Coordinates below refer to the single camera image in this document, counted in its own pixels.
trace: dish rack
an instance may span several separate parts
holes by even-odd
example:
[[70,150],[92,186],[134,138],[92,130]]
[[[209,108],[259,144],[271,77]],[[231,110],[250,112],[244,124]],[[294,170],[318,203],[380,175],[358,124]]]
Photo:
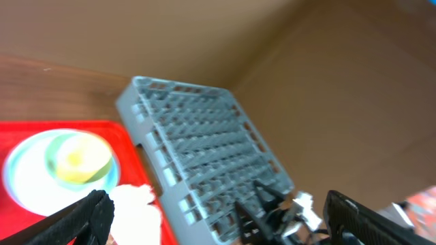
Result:
[[264,215],[253,181],[289,193],[294,184],[230,91],[136,76],[116,102],[162,187],[180,244],[230,244],[234,202]]

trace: red tray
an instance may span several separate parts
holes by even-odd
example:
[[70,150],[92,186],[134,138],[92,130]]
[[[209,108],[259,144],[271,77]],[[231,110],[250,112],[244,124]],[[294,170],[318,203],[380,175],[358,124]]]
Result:
[[[24,139],[50,129],[80,129],[90,131],[106,139],[115,151],[121,168],[119,184],[150,184],[136,155],[130,138],[122,126],[104,120],[89,121],[48,121],[48,122],[0,122],[0,169],[3,169],[5,158]],[[165,214],[162,212],[161,243],[177,244]],[[0,188],[0,240],[35,224],[44,217],[31,213],[16,204],[6,193],[3,184]]]

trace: yellow bowl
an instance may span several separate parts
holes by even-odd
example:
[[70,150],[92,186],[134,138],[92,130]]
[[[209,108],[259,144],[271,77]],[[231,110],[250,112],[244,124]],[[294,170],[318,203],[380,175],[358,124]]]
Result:
[[103,178],[113,160],[112,149],[105,139],[83,131],[57,136],[46,150],[49,173],[70,184]]

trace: red object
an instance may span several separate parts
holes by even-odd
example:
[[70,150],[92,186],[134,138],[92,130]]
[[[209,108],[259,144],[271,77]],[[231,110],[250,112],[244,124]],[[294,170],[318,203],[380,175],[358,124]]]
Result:
[[436,186],[407,198],[406,214],[415,233],[436,242]]
[[[0,122],[0,166],[2,169],[0,188],[0,240],[27,228],[44,219],[43,216],[31,213],[21,208],[10,198],[3,186],[3,166],[10,151],[21,141],[46,130],[79,129],[90,131],[102,136],[109,142],[119,160],[121,179],[119,184],[140,186],[150,184],[141,161],[136,155],[129,135],[119,124],[104,120],[88,121],[35,121],[35,122]],[[162,211],[160,203],[155,201]],[[177,244],[170,224],[162,212],[161,243]]]

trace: white object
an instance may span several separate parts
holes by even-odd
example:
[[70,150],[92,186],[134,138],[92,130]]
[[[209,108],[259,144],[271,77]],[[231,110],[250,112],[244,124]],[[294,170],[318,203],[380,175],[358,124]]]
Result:
[[[312,210],[312,195],[299,191],[296,198],[292,200],[292,206],[288,212],[292,216],[301,215],[306,221],[307,227],[311,231],[315,231],[322,223],[322,219]],[[283,237],[287,237],[296,233],[302,227],[301,222],[292,222],[283,233]]]
[[109,192],[118,184],[116,163],[112,166],[116,174],[83,185],[61,184],[48,173],[45,160],[48,145],[61,134],[75,132],[72,129],[44,131],[13,149],[6,159],[3,181],[16,203],[32,213],[50,216],[86,197],[94,189]]
[[160,245],[161,212],[150,203],[155,200],[151,187],[124,184],[109,194],[115,212],[110,234],[118,245]]
[[415,227],[405,211],[396,203],[392,203],[377,213],[406,229],[413,229]]

